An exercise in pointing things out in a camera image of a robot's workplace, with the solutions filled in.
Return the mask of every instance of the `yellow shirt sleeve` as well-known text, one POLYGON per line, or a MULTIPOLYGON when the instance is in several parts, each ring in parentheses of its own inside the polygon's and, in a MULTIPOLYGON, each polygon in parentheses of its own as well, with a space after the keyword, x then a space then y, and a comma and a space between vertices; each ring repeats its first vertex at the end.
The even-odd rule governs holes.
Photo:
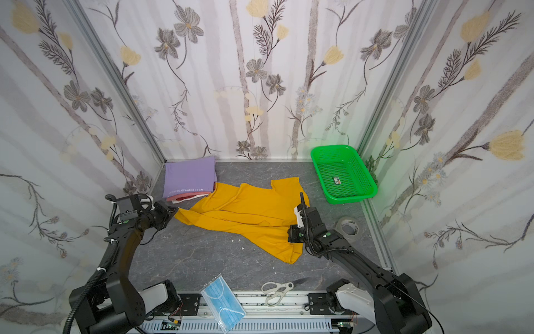
MULTIPOLYGON (((304 192, 298 177, 271 181, 272 189, 243 183, 240 187, 217 183, 215 191, 175 218, 207 230, 240 234, 274 257, 295 263, 302 244, 287 241, 287 229, 296 224, 294 208, 304 192)), ((304 200, 309 205, 308 196, 304 200)))

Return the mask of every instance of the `wallpaper panel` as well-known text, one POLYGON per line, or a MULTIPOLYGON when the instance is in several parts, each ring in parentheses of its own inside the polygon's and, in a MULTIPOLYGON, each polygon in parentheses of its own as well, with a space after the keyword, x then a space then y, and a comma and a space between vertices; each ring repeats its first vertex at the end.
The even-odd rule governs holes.
POLYGON ((104 195, 160 164, 62 2, 0 9, 0 332, 57 333, 104 253, 104 195))
POLYGON ((394 260, 446 333, 532 332, 533 14, 440 1, 364 154, 394 260))
POLYGON ((357 146, 420 1, 91 1, 168 159, 357 146))

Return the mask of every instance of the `green plastic basket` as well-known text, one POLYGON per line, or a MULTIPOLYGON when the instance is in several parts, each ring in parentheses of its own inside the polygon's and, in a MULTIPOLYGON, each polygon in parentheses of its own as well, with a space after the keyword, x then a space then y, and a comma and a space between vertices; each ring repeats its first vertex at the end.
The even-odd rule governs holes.
POLYGON ((376 195, 378 187, 354 148, 319 146, 311 150, 311 160, 330 204, 360 202, 376 195))

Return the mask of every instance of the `gray table surface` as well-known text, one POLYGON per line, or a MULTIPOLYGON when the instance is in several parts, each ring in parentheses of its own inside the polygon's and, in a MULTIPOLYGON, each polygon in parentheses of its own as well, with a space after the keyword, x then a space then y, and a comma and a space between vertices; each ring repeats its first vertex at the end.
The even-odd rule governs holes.
MULTIPOLYGON (((329 204, 313 163, 217 162, 215 171, 219 182, 235 186, 248 183, 268 189, 271 188, 271 180, 298 176, 310 205, 317 208, 326 227, 334 228, 339 218, 352 216, 363 227, 353 246, 379 263, 361 204, 329 204)), ((163 183, 164 171, 153 187, 152 195, 156 200, 161 199, 163 183)), ((185 201, 177 206, 189 209, 198 200, 185 201)), ((143 242, 150 239, 153 231, 145 232, 143 242)), ((324 258, 318 259, 304 252, 290 265, 240 235, 188 226, 174 218, 149 244, 137 249, 130 280, 138 290, 169 279, 177 291, 197 291, 218 274, 222 274, 230 288, 236 291, 259 290, 265 282, 286 283, 299 278, 307 280, 296 286, 296 290, 324 290, 340 278, 357 282, 341 267, 324 258)))

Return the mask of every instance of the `clear plastic packaging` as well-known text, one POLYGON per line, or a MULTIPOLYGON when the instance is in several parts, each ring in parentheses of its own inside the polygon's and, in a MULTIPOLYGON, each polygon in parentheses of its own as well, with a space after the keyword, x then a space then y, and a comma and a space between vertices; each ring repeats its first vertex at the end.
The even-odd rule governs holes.
POLYGON ((224 334, 245 316, 245 310, 221 275, 200 291, 224 334))

